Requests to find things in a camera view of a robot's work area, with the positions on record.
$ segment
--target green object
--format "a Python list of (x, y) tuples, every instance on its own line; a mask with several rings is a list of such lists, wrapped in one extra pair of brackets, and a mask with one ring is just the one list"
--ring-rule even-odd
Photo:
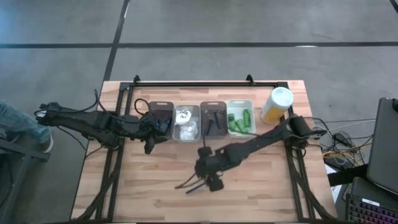
[(235, 123), (235, 115), (229, 114), (228, 115), (228, 127), (231, 131), (236, 131), (236, 123)]
[(235, 121), (235, 115), (234, 114), (229, 114), (228, 115), (228, 121)]
[(239, 120), (237, 120), (235, 123), (236, 123), (236, 125), (237, 125), (239, 131), (240, 131), (240, 132), (244, 132), (244, 123), (243, 123), (243, 120), (242, 120), (242, 119), (239, 119)]
[(243, 110), (243, 121), (244, 121), (244, 127), (250, 128), (251, 122), (250, 122), (250, 113), (248, 109)]

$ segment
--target person's leg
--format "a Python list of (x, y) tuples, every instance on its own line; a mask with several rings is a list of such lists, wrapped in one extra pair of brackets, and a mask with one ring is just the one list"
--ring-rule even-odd
[(0, 100), (0, 128), (6, 133), (27, 133), (39, 144), (50, 146), (51, 132), (48, 127), (37, 124), (28, 114), (16, 110), (3, 100)]

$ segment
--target gray floor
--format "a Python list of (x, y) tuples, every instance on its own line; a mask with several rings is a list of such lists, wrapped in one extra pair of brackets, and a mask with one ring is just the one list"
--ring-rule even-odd
[[(0, 1), (0, 44), (111, 43), (123, 0)], [(131, 0), (121, 42), (397, 41), (388, 0)], [(101, 88), (110, 49), (0, 49), (0, 98), (28, 113), (57, 101), (83, 108)], [(119, 49), (111, 80), (303, 79), (314, 116), (374, 118), (398, 96), (397, 47)], [(366, 136), (373, 124), (346, 128)], [(32, 166), (14, 223), (68, 220), (83, 161), (53, 132), (48, 163)]]

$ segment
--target wooden tabletop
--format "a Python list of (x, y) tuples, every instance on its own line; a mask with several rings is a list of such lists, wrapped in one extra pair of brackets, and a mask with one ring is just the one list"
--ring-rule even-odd
[[(294, 94), (294, 112), (311, 116), (310, 103), (304, 82), (288, 81)], [(107, 110), (114, 110), (120, 82), (104, 82), (101, 102)], [(174, 105), (200, 105), (202, 101), (230, 99), (252, 100), (254, 103), (257, 133), (271, 130), (259, 113), (272, 87), (144, 87), (134, 88), (134, 99), (171, 101)], [(146, 110), (142, 103), (141, 111)], [(131, 114), (137, 115), (134, 108)], [(226, 138), (209, 140), (213, 149), (242, 141)], [(282, 142), (252, 154), (239, 167), (222, 176), (225, 188), (210, 192), (202, 187), (186, 195), (185, 190), (174, 187), (193, 173), (201, 143), (179, 144), (174, 140), (156, 145), (151, 155), (144, 154), (144, 144), (126, 140), (118, 196), (114, 211), (115, 222), (292, 222), (297, 221), (287, 159)], [(99, 147), (91, 142), (88, 152)], [(88, 157), (83, 165), (72, 218), (81, 215), (100, 189), (106, 150)], [(335, 205), (326, 176), (320, 149), (307, 148), (304, 158), (311, 191), (329, 213), (336, 216)], [(108, 211), (108, 191), (103, 214)], [(303, 193), (302, 205), (307, 213)]]

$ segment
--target plastic bin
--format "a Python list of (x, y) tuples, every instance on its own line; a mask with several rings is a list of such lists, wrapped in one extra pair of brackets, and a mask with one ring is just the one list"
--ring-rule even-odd
[[(188, 109), (192, 110), (192, 116), (190, 118), (190, 121), (194, 121), (197, 124), (198, 127), (198, 133), (195, 136), (194, 140), (181, 140), (180, 139), (180, 131), (181, 127), (179, 125), (174, 125), (175, 122), (175, 111), (177, 109)], [(201, 125), (200, 125), (200, 107), (198, 105), (176, 105), (173, 111), (173, 139), (179, 142), (185, 142), (185, 143), (192, 143), (192, 142), (198, 142), (198, 140), (201, 137)]]
[[(251, 100), (228, 100), (226, 104), (227, 114), (234, 114), (235, 121), (243, 119), (243, 110), (248, 109), (250, 114), (250, 129), (249, 133), (256, 133), (256, 122), (254, 117), (254, 106)], [(228, 132), (232, 136), (248, 137), (248, 134), (241, 134), (231, 131), (228, 128)]]
[(222, 139), (228, 134), (226, 103), (223, 101), (204, 101), (200, 104), (202, 138)]
[(166, 101), (151, 101), (149, 102), (150, 110), (153, 112), (156, 119), (159, 120), (159, 124), (161, 125), (164, 122), (169, 120), (169, 128), (166, 131), (164, 137), (167, 139), (172, 138), (172, 128), (173, 128), (173, 112), (174, 112), (174, 104), (172, 102)]

